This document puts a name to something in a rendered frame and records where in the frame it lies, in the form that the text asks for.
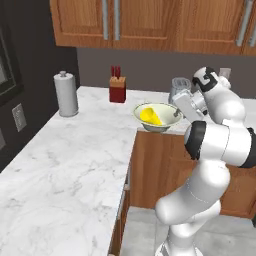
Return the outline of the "red wooden knife block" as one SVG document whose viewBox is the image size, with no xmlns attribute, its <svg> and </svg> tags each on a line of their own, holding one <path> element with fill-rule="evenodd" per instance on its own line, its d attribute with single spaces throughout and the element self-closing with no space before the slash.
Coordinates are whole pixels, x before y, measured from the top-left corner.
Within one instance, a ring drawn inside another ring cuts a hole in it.
<svg viewBox="0 0 256 256">
<path fill-rule="evenodd" d="M 109 100 L 114 103 L 124 103 L 126 101 L 125 77 L 112 77 L 110 79 Z"/>
</svg>

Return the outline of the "wooden base cupboard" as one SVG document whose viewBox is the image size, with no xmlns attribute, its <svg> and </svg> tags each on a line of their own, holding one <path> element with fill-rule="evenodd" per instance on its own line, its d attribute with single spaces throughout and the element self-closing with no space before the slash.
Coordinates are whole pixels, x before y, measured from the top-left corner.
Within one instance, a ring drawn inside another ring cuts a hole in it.
<svg viewBox="0 0 256 256">
<path fill-rule="evenodd" d="M 120 255 L 123 233 L 125 229 L 128 210 L 130 207 L 130 170 L 131 168 L 128 168 L 124 189 L 119 204 L 117 219 L 112 234 L 112 240 L 109 246 L 108 256 Z"/>
<path fill-rule="evenodd" d="M 153 209 L 156 201 L 183 185 L 196 161 L 185 150 L 184 136 L 138 131 L 130 168 L 130 203 Z M 230 185 L 221 197 L 221 214 L 253 218 L 256 215 L 256 167 L 228 165 Z"/>
</svg>

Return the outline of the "white paper towel roll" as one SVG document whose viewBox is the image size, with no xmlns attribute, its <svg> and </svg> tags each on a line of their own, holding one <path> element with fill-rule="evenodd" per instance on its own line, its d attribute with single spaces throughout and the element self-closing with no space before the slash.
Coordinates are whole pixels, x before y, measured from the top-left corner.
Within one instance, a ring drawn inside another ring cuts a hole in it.
<svg viewBox="0 0 256 256">
<path fill-rule="evenodd" d="M 75 77 L 66 71 L 60 71 L 54 76 L 54 84 L 59 106 L 59 115 L 72 117 L 78 113 L 78 99 Z"/>
</svg>

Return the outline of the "yellow cup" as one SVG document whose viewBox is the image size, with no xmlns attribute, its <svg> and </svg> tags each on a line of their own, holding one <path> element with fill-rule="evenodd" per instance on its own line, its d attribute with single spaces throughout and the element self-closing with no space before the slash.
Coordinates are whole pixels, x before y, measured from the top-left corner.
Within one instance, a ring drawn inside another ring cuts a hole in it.
<svg viewBox="0 0 256 256">
<path fill-rule="evenodd" d="M 161 125 L 162 124 L 162 121 L 157 116 L 154 109 L 151 108 L 151 107 L 144 108 L 140 112 L 140 119 L 144 122 L 147 122 L 147 123 L 150 123 L 150 124 L 153 124 L 153 125 Z"/>
</svg>

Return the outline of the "grey wall socket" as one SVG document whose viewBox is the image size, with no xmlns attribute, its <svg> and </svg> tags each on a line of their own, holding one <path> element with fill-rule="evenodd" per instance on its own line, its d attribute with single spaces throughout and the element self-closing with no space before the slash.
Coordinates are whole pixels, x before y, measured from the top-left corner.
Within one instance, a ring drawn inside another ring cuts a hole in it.
<svg viewBox="0 0 256 256">
<path fill-rule="evenodd" d="M 6 145 L 5 139 L 3 137 L 2 130 L 0 128 L 0 150 Z"/>
<path fill-rule="evenodd" d="M 27 125 L 22 104 L 18 104 L 16 107 L 14 107 L 12 109 L 12 114 L 17 131 L 20 132 Z"/>
</svg>

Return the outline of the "black built-in appliance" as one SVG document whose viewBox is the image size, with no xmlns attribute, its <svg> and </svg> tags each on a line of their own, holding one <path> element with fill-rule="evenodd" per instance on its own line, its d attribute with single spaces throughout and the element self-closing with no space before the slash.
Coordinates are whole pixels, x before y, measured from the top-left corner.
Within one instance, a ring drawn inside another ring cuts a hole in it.
<svg viewBox="0 0 256 256">
<path fill-rule="evenodd" d="M 7 25 L 0 25 L 0 107 L 24 90 L 19 62 Z"/>
</svg>

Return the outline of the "wooden wall cupboard door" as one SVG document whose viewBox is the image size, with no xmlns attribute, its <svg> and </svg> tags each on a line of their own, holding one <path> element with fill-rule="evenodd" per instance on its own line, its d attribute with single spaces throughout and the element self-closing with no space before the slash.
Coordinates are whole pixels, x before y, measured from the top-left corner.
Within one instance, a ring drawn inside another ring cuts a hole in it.
<svg viewBox="0 0 256 256">
<path fill-rule="evenodd" d="M 253 48 L 249 46 L 249 41 L 256 27 L 256 0 L 254 0 L 251 17 L 245 34 L 245 39 L 242 47 L 242 54 L 246 56 L 256 56 L 256 44 Z"/>
<path fill-rule="evenodd" d="M 244 10 L 245 0 L 181 0 L 177 50 L 240 55 L 236 40 Z"/>
<path fill-rule="evenodd" d="M 108 40 L 103 38 L 102 0 L 49 0 L 55 42 L 58 46 L 110 48 L 110 3 Z"/>
<path fill-rule="evenodd" d="M 179 0 L 120 0 L 120 40 L 113 47 L 129 50 L 171 51 Z"/>
</svg>

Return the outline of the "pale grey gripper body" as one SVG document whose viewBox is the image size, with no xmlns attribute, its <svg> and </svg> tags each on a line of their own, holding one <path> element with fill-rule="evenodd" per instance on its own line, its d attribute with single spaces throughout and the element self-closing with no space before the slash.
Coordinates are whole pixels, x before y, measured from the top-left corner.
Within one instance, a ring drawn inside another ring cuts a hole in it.
<svg viewBox="0 0 256 256">
<path fill-rule="evenodd" d="M 182 90 L 181 92 L 174 95 L 172 99 L 173 103 L 189 122 L 201 119 L 201 116 L 192 106 L 191 93 L 189 91 Z"/>
</svg>

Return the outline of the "pale green bowl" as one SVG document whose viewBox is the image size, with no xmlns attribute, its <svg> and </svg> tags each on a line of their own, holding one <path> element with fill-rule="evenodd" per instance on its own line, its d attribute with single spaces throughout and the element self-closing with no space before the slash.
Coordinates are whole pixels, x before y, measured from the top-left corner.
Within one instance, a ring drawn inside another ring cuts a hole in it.
<svg viewBox="0 0 256 256">
<path fill-rule="evenodd" d="M 140 112 L 147 107 L 154 109 L 157 116 L 162 121 L 161 125 L 153 125 L 140 119 Z M 175 106 L 165 103 L 143 103 L 136 106 L 133 110 L 134 117 L 147 131 L 158 133 L 166 132 L 170 127 L 177 125 L 182 120 L 183 114 L 180 113 L 177 117 L 174 117 L 173 114 L 175 112 L 177 112 L 177 108 Z"/>
</svg>

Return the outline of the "white wall socket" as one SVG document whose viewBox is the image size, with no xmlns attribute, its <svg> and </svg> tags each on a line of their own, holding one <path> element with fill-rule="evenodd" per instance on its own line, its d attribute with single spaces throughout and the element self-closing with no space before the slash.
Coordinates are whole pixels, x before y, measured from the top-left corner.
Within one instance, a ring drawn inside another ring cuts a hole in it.
<svg viewBox="0 0 256 256">
<path fill-rule="evenodd" d="M 220 79 L 229 79 L 231 74 L 230 68 L 221 68 L 219 71 L 219 78 Z"/>
</svg>

